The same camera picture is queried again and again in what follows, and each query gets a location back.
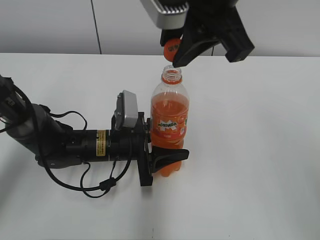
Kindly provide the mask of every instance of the bottle label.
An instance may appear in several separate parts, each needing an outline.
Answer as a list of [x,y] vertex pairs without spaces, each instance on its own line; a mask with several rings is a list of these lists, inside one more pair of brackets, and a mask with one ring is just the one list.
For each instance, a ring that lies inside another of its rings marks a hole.
[[161,138],[181,139],[187,131],[188,110],[179,116],[152,114],[152,132]]

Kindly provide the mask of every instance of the white table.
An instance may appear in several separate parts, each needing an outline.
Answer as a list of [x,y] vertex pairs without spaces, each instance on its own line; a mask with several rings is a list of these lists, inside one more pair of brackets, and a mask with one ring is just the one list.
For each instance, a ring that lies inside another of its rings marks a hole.
[[[161,56],[0,54],[2,76],[53,113],[81,112],[88,129],[110,128],[123,89],[149,116],[166,64]],[[189,159],[143,189],[133,162],[99,199],[56,185],[1,134],[0,239],[320,239],[319,67],[319,57],[198,57],[182,69]],[[76,115],[63,122],[83,126]],[[86,186],[106,179],[112,165],[92,166]],[[85,169],[54,173],[79,185]]]

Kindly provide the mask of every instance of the plastic bottle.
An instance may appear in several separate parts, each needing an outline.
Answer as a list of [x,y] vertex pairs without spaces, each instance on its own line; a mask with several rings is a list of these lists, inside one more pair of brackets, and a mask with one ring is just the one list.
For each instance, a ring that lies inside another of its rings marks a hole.
[[[151,144],[165,149],[182,149],[187,132],[189,96],[182,85],[180,68],[168,65],[163,69],[161,83],[151,98]],[[181,161],[160,170],[164,177],[178,171]]]

